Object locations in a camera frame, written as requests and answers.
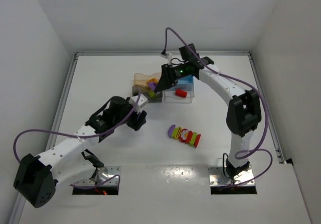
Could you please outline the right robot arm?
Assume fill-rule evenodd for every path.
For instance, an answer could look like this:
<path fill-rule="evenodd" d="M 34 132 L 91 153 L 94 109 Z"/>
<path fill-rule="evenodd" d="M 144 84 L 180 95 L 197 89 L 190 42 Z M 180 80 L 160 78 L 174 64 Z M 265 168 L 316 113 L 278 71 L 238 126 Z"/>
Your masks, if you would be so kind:
<path fill-rule="evenodd" d="M 227 104 L 226 124 L 231 131 L 231 147 L 226 160 L 226 174 L 233 179 L 249 168 L 246 154 L 254 131 L 262 120 L 259 96 L 254 90 L 245 90 L 222 76 L 214 61 L 200 57 L 193 44 L 179 49 L 183 62 L 163 64 L 155 91 L 165 91 L 177 85 L 178 80 L 193 76 L 209 86 Z"/>

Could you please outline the red lego piece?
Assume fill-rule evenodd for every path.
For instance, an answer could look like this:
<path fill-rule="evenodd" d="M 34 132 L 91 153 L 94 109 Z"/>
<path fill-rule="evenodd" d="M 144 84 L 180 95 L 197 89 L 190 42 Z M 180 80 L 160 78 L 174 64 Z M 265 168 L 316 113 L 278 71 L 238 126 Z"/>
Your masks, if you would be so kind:
<path fill-rule="evenodd" d="M 181 98 L 186 98 L 186 97 L 188 97 L 188 92 L 184 91 L 184 90 L 181 90 L 181 89 L 176 89 L 175 90 L 175 95 L 178 96 L 178 97 L 181 97 Z"/>

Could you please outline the purple lego piece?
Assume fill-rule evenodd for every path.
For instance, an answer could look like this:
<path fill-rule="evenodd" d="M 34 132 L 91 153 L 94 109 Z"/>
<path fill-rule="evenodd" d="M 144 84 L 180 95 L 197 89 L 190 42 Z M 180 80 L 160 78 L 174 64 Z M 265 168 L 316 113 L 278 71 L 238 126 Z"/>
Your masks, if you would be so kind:
<path fill-rule="evenodd" d="M 152 91 L 155 91 L 157 84 L 155 82 L 149 82 L 148 86 Z"/>

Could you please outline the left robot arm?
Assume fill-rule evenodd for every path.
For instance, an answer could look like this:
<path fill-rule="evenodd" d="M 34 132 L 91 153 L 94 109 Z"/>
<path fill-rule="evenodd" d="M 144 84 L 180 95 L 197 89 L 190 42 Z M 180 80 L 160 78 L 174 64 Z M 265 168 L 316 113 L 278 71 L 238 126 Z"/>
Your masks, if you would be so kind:
<path fill-rule="evenodd" d="M 103 186 L 119 189 L 120 175 L 107 168 L 90 148 L 112 135 L 116 128 L 127 125 L 138 131 L 146 123 L 148 103 L 144 95 L 123 98 L 113 96 L 74 134 L 62 133 L 66 139 L 50 149 L 19 160 L 13 183 L 34 208 L 50 201 L 58 186 L 102 192 Z"/>

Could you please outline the green lego brick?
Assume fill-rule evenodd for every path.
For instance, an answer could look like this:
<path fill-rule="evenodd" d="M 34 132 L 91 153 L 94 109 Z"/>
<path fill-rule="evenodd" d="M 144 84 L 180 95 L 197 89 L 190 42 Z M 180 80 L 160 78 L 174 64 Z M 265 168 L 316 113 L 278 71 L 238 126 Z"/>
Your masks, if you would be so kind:
<path fill-rule="evenodd" d="M 153 92 L 153 91 L 149 91 L 148 94 L 149 94 L 149 96 L 150 96 L 151 98 L 157 97 L 157 94 L 156 94 L 155 92 Z"/>

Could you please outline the yellow lego piece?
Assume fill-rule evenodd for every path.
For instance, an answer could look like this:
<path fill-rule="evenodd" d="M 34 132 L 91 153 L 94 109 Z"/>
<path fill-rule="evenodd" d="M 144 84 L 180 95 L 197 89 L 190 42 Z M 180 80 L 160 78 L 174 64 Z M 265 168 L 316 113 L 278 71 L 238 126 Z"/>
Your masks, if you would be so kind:
<path fill-rule="evenodd" d="M 147 84 L 148 86 L 150 86 L 150 85 L 157 85 L 157 83 L 158 83 L 158 81 L 157 81 L 157 79 L 155 79 L 155 78 L 152 78 L 152 79 L 150 79 L 150 80 L 148 80 L 148 81 L 146 82 L 146 84 Z"/>

